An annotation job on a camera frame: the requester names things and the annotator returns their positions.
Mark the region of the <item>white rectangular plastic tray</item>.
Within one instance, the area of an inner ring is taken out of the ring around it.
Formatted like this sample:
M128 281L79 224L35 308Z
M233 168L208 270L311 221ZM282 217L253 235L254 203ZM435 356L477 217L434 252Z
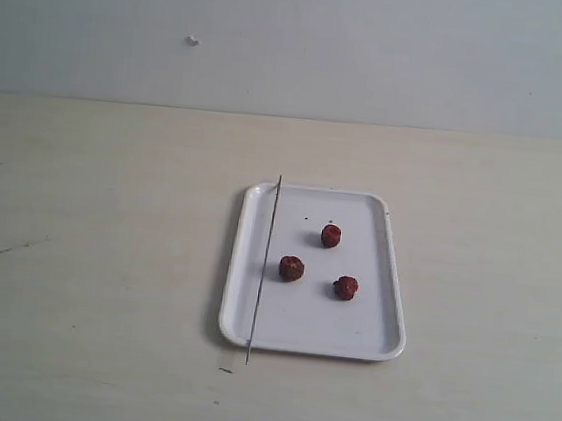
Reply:
M227 341L247 347L276 183L244 194L219 311ZM292 354L381 362L406 346L389 209L376 195L283 184L258 310L253 348ZM341 228L327 249L321 231ZM278 265L298 256L302 278L284 282ZM336 297L333 282L359 283L353 300Z

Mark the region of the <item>thin metal skewer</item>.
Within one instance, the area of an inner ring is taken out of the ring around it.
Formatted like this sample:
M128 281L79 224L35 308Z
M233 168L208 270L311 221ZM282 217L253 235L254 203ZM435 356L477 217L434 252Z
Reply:
M262 298L263 284L265 282L265 273L267 272L267 263L270 253L270 245L272 244L272 234L274 233L274 225L277 215L277 206L279 205L279 197L281 196L281 187L283 182L283 175L280 174L275 186L274 204L272 205L272 215L270 216L270 224L268 228L267 241L265 243L265 250L263 252L263 262L261 264L260 279L258 281L258 290L256 291L256 300L254 309L252 310L251 328L249 331L249 338L247 341L245 366L249 366L251 350L253 348L253 340L255 338L255 329L257 326L258 310L260 307L260 300Z

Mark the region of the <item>red date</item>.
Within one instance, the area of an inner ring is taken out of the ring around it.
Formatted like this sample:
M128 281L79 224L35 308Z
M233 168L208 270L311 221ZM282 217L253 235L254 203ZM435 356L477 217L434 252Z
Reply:
M280 279L287 283L301 279L305 273L304 262L298 256L283 256L278 268Z
M327 224L321 231L321 243L323 247L334 248L340 244L342 238L341 228L335 224Z
M350 301L357 294L359 283L356 278L343 275L334 281L332 286L338 299Z

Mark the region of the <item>red date top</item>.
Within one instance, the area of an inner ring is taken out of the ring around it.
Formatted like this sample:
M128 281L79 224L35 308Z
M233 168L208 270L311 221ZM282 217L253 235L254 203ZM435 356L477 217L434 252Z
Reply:
M334 248L340 244L342 238L341 228L335 224L327 224L321 231L321 243L323 247Z

